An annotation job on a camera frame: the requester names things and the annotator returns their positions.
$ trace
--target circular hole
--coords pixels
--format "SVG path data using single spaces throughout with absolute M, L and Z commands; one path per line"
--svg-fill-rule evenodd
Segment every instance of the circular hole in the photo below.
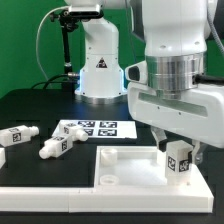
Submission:
M 101 185 L 118 185 L 119 178 L 114 175 L 104 175 L 100 177 L 100 184 Z

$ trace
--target black and white pattern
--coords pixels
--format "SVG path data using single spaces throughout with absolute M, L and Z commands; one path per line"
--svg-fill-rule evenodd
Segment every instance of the black and white pattern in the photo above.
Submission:
M 64 133 L 69 134 L 69 129 L 67 127 L 64 127 Z
M 117 128 L 117 122 L 101 121 L 100 128 Z
M 19 131 L 19 129 L 18 128 L 10 128 L 9 131 L 10 132 L 17 132 L 17 131 Z
M 75 127 L 76 124 L 75 123 L 69 123 L 69 124 L 66 124 L 67 127 Z
M 176 168 L 176 160 L 174 160 L 172 157 L 168 156 L 168 167 L 175 171 Z
M 65 138 L 59 137 L 59 136 L 53 138 L 53 140 L 56 140 L 56 141 L 59 141 L 59 142 L 62 141 L 63 139 L 65 139 Z
M 94 128 L 95 127 L 95 121 L 79 121 L 78 125 L 84 127 L 84 128 Z
M 184 172 L 189 170 L 189 161 L 182 160 L 180 161 L 179 172 Z
M 22 140 L 21 133 L 16 133 L 12 135 L 13 142 L 20 142 Z
M 68 149 L 68 142 L 64 141 L 62 142 L 62 151 L 65 151 L 66 149 Z
M 84 128 L 84 131 L 88 134 L 88 136 L 93 136 L 94 129 L 85 129 Z
M 98 132 L 98 136 L 114 137 L 114 136 L 117 136 L 117 130 L 115 130 L 115 129 L 100 129 Z

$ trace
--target black cable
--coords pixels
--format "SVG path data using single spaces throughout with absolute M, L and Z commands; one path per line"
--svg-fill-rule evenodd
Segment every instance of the black cable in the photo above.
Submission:
M 45 83 L 43 89 L 47 89 L 47 87 L 48 87 L 48 85 L 50 84 L 50 82 L 54 81 L 55 79 L 63 78 L 63 77 L 64 77 L 64 78 L 65 78 L 65 77 L 67 78 L 68 75 L 63 74 L 63 75 L 55 75 L 55 76 L 53 76 L 52 78 L 50 78 L 50 79 Z
M 39 86 L 39 85 L 43 85 L 43 84 L 46 84 L 47 82 L 38 82 L 38 83 L 36 83 L 35 85 L 33 85 L 32 87 L 31 87 L 31 89 L 34 89 L 35 87 L 37 87 L 37 86 Z M 58 84 L 61 84 L 61 83 L 63 83 L 63 82 L 50 82 L 49 84 L 54 84 L 54 83 L 58 83 Z
M 207 75 L 196 75 L 193 79 L 193 84 L 199 84 L 199 83 L 224 86 L 224 78 L 207 76 Z

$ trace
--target sticker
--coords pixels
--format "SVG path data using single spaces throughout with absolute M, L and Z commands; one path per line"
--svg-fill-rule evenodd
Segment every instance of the sticker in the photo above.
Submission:
M 100 128 L 117 128 L 117 122 L 100 122 Z
M 66 126 L 68 126 L 68 127 L 74 127 L 74 126 L 76 126 L 76 124 L 70 123 L 70 124 L 66 124 Z
M 66 149 L 68 149 L 68 142 L 64 141 L 62 142 L 62 151 L 65 151 Z
M 84 131 L 88 134 L 88 136 L 93 136 L 94 129 L 84 129 Z
M 66 128 L 66 127 L 64 127 L 64 133 L 65 133 L 65 134 L 69 134 L 69 129 Z
M 9 129 L 9 131 L 10 132 L 17 132 L 17 131 L 19 131 L 19 129 L 18 128 L 11 128 L 11 129 Z
M 117 136 L 117 130 L 114 129 L 100 129 L 98 132 L 98 136 Z
M 100 59 L 99 63 L 96 66 L 97 68 L 107 68 L 107 64 L 103 58 Z
M 170 156 L 168 156 L 168 167 L 175 171 L 176 168 L 176 160 L 174 160 L 173 158 L 171 158 Z
M 188 171 L 188 170 L 189 170 L 188 159 L 180 161 L 179 172 L 184 172 L 184 171 Z
M 62 141 L 64 138 L 63 137 L 55 137 L 55 138 L 53 138 L 53 140 L 56 140 L 56 141 Z
M 13 142 L 20 142 L 21 141 L 21 133 L 16 133 L 16 134 L 13 134 L 12 135 L 12 139 L 13 139 Z
M 93 128 L 95 127 L 95 121 L 79 121 L 78 125 L 84 128 Z

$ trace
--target white plastic object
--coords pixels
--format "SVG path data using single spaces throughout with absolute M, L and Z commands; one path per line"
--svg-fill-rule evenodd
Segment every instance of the white plastic object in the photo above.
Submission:
M 101 164 L 100 151 L 105 148 L 118 151 L 115 166 Z M 98 146 L 94 187 L 0 187 L 0 211 L 211 213 L 214 198 L 197 166 L 192 164 L 190 185 L 167 185 L 163 167 L 156 163 L 157 151 Z M 103 185 L 104 175 L 118 177 L 119 183 Z
M 128 85 L 132 118 L 218 148 L 224 147 L 224 87 L 199 84 L 183 91 L 180 101 L 160 100 L 153 89 Z
M 25 125 L 4 129 L 0 131 L 0 144 L 4 147 L 28 142 L 31 137 L 39 134 L 38 127 L 27 127 Z
M 59 157 L 73 147 L 71 135 L 60 134 L 44 142 L 44 147 L 39 151 L 42 159 Z
M 193 146 L 182 140 L 167 144 L 165 176 L 169 185 L 190 184 L 189 153 L 192 151 Z
M 60 122 L 59 133 L 72 135 L 73 141 L 86 141 L 88 139 L 88 134 L 84 131 L 83 127 L 72 122 Z
M 202 53 L 207 0 L 142 0 L 145 55 L 171 57 Z
M 5 149 L 0 147 L 0 169 L 5 164 Z
M 85 30 L 86 61 L 80 70 L 79 97 L 108 99 L 127 94 L 124 72 L 118 63 L 119 32 L 105 20 L 83 22 Z
M 126 7 L 125 0 L 65 0 L 68 5 L 71 5 L 70 10 L 90 10 L 90 6 L 100 5 L 106 9 L 124 9 Z
M 113 166 L 117 163 L 117 150 L 114 148 L 105 148 L 101 150 L 101 164 L 104 166 Z
M 119 178 L 114 175 L 104 175 L 100 177 L 100 185 L 114 186 L 119 184 Z

